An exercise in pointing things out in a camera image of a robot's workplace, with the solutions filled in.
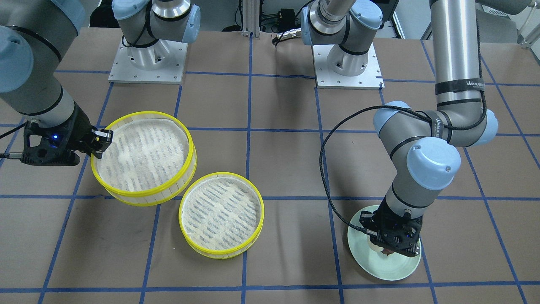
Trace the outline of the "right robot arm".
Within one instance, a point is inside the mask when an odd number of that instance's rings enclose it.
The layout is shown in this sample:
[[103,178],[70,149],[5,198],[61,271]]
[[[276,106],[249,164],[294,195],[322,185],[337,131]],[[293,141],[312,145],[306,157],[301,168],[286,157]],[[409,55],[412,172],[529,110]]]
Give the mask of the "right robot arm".
[[[190,0],[112,0],[123,46],[156,50],[165,41],[195,42],[201,12]],[[25,117],[22,152],[2,158],[32,166],[75,166],[83,152],[95,158],[113,142],[113,131],[91,124],[54,72],[79,35],[86,13],[78,0],[2,0],[1,99]]]

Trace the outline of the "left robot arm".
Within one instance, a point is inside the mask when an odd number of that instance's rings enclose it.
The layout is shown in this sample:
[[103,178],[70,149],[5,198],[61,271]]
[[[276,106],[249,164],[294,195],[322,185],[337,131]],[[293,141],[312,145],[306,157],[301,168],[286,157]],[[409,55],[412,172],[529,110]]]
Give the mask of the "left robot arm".
[[459,147],[490,142],[498,121],[486,107],[473,0],[431,0],[435,54],[435,111],[404,102],[370,106],[374,129],[397,175],[380,206],[344,223],[368,236],[382,254],[420,254],[424,212],[454,179]]

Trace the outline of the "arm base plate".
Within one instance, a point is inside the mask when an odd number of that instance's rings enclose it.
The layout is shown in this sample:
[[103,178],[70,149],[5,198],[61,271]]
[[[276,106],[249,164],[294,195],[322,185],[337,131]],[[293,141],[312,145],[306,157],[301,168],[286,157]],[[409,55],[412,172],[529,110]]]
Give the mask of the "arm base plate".
[[187,43],[154,40],[148,47],[120,42],[108,80],[113,83],[181,84]]
[[318,88],[384,89],[374,44],[361,56],[344,53],[336,45],[313,46],[312,50]]

